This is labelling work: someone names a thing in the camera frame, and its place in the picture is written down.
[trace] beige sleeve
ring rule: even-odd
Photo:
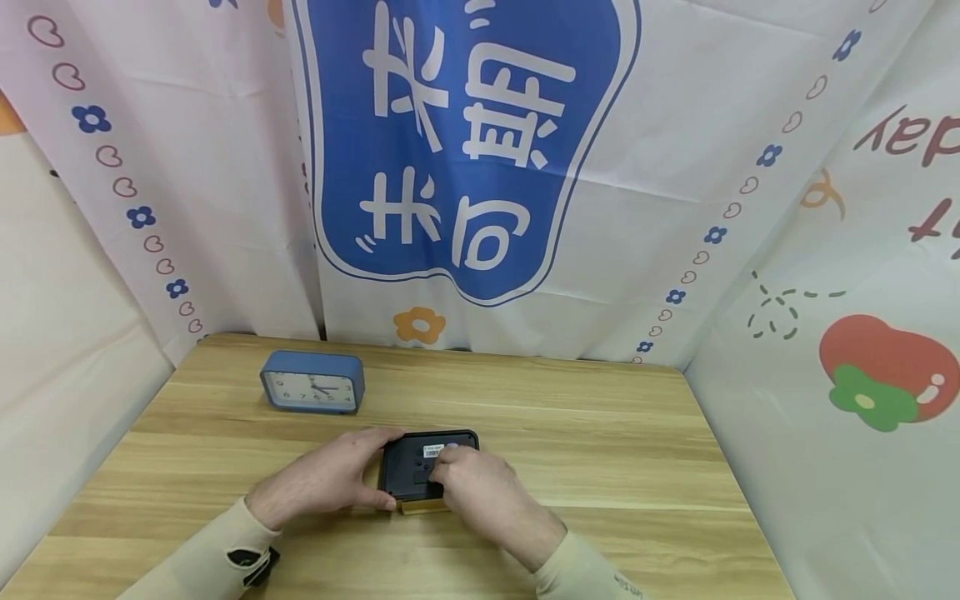
[[[550,560],[534,574],[539,600],[644,600],[646,596],[607,559],[567,534]]]
[[[268,567],[277,536],[241,498],[118,600],[237,600]]]

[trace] red apple print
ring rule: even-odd
[[[820,341],[820,362],[834,383],[837,368],[851,365],[878,383],[905,390],[918,403],[914,422],[940,415],[960,392],[960,364],[944,345],[869,315],[831,325]]]

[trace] black box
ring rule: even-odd
[[[430,473],[448,444],[480,449],[480,439],[469,429],[408,433],[383,447],[379,488],[396,498],[402,514],[446,510],[444,486],[431,482]]]

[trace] white backdrop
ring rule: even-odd
[[[685,365],[929,5],[294,2],[330,338]]]
[[[0,92],[0,588],[172,371]]]
[[[802,599],[957,597],[958,28],[937,3],[686,372]]]
[[[322,318],[277,0],[14,0],[0,84],[175,362]]]

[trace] clock face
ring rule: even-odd
[[[341,375],[268,372],[267,384],[281,406],[353,410],[353,382]]]

